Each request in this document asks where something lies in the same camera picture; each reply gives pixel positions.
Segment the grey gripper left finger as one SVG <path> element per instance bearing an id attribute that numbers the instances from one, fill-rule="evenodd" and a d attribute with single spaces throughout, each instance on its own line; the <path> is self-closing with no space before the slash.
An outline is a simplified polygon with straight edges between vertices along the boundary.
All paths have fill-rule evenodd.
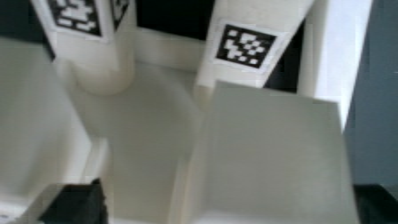
<path id="1" fill-rule="evenodd" d="M 12 224 L 108 224 L 101 179 L 89 184 L 51 184 Z"/>

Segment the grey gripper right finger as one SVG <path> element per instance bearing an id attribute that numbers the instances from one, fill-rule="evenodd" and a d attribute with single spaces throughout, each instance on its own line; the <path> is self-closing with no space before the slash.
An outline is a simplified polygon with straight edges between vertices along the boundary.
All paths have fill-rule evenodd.
<path id="1" fill-rule="evenodd" d="M 354 186 L 361 224 L 398 224 L 398 184 Z"/>

